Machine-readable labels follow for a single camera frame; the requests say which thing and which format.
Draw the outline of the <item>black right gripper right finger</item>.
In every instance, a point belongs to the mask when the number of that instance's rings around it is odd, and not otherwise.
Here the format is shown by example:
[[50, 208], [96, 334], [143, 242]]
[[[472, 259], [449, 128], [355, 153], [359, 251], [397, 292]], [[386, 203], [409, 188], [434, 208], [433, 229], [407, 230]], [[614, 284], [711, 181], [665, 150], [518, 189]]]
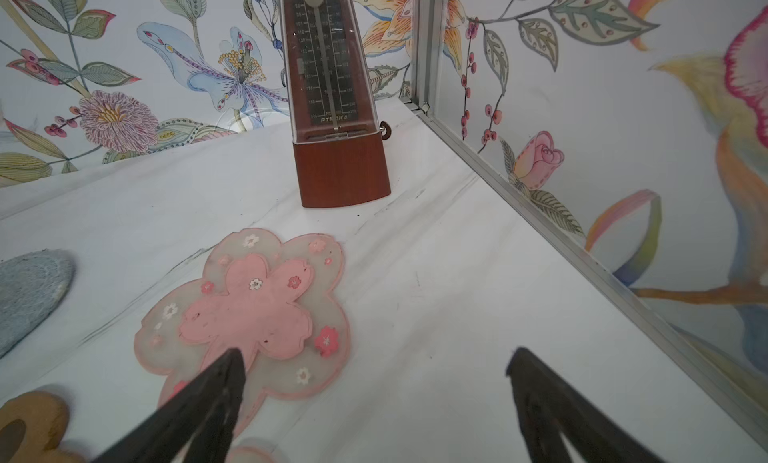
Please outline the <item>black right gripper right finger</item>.
[[515, 350], [506, 376], [533, 462], [570, 462], [567, 444], [586, 462], [663, 462], [529, 349]]

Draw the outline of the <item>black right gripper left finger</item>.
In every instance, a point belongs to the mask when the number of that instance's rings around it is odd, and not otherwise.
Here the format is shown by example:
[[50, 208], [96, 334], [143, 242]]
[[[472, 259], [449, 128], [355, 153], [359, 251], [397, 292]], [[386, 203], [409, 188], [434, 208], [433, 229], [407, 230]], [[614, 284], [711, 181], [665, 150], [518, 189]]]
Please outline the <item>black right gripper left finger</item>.
[[97, 462], [226, 460], [243, 401], [244, 359], [230, 348]]

